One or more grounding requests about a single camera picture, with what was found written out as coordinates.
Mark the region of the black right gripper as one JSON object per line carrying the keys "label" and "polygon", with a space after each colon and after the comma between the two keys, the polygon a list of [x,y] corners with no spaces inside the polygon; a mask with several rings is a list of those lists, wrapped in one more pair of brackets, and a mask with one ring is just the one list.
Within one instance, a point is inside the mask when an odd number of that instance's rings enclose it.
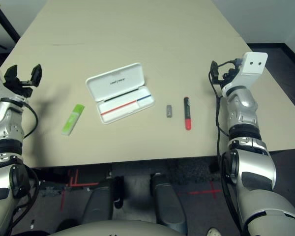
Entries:
{"label": "black right gripper", "polygon": [[[234,68],[230,68],[227,73],[224,73],[222,75],[222,80],[219,80],[219,72],[218,68],[221,66],[224,66],[226,64],[232,64]],[[217,64],[217,62],[212,61],[210,65],[210,75],[211,75],[211,81],[213,84],[219,84],[220,86],[225,86],[226,84],[230,83],[235,76],[239,72],[239,67],[241,66],[241,60],[240,59],[234,59],[229,60],[227,62],[224,62],[220,65]]]}

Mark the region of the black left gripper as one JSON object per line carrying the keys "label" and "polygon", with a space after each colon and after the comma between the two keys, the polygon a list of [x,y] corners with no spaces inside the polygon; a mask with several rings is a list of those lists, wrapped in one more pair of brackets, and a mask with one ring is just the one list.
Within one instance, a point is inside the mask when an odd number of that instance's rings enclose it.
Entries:
{"label": "black left gripper", "polygon": [[4,86],[17,95],[30,98],[33,92],[31,86],[38,87],[42,78],[41,64],[33,68],[30,81],[20,81],[17,78],[17,68],[17,65],[13,65],[7,69]]}

